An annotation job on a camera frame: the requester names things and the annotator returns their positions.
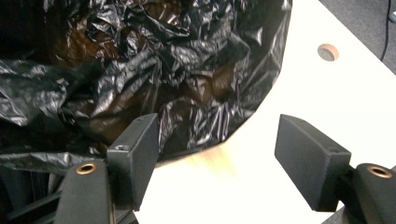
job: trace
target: gray carpet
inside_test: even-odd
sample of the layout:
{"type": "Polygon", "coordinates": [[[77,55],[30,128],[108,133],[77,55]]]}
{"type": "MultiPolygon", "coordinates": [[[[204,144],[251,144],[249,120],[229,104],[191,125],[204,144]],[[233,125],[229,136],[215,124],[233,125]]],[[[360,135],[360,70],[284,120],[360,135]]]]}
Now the gray carpet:
{"type": "MultiPolygon", "coordinates": [[[[396,0],[391,0],[391,11],[396,0]]],[[[388,0],[320,0],[378,59],[385,47],[388,0]]],[[[389,22],[389,44],[383,63],[396,74],[396,23],[389,22]]]]}

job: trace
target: black cable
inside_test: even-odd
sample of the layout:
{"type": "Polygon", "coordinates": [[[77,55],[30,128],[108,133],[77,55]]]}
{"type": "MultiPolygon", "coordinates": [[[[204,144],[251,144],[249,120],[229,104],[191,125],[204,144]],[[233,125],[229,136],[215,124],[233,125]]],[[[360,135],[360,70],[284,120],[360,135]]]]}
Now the black cable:
{"type": "Polygon", "coordinates": [[[381,55],[381,62],[384,61],[385,54],[387,53],[388,49],[388,42],[389,42],[389,15],[390,15],[390,0],[388,0],[388,12],[387,12],[387,22],[386,22],[386,30],[385,30],[385,47],[384,50],[382,51],[381,55]]]}

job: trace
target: crinkled plastic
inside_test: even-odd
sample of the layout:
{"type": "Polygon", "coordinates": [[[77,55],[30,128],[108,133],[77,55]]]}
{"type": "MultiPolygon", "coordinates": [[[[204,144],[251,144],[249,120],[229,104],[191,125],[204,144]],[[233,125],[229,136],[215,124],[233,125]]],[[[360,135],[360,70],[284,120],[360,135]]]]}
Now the crinkled plastic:
{"type": "Polygon", "coordinates": [[[0,164],[64,173],[159,113],[160,161],[225,141],[281,70],[291,0],[0,3],[0,164]]]}

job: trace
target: light wood surface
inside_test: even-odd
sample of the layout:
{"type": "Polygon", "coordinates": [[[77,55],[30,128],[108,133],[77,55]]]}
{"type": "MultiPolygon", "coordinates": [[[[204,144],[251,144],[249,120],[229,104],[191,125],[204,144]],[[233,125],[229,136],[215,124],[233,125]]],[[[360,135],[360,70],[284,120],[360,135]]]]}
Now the light wood surface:
{"type": "Polygon", "coordinates": [[[224,144],[155,169],[141,224],[321,223],[274,156],[280,114],[352,152],[396,165],[396,76],[318,0],[294,0],[283,67],[257,112],[224,144]],[[332,44],[335,62],[318,46],[332,44]]]}

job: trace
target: black plastic bag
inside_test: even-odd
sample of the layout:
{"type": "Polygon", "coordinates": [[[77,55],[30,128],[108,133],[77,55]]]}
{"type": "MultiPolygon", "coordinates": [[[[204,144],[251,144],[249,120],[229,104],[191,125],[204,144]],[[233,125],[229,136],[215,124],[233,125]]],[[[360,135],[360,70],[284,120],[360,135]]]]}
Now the black plastic bag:
{"type": "Polygon", "coordinates": [[[153,112],[160,161],[225,141],[276,81],[290,11],[291,0],[2,1],[0,164],[61,174],[103,160],[153,112]]]}

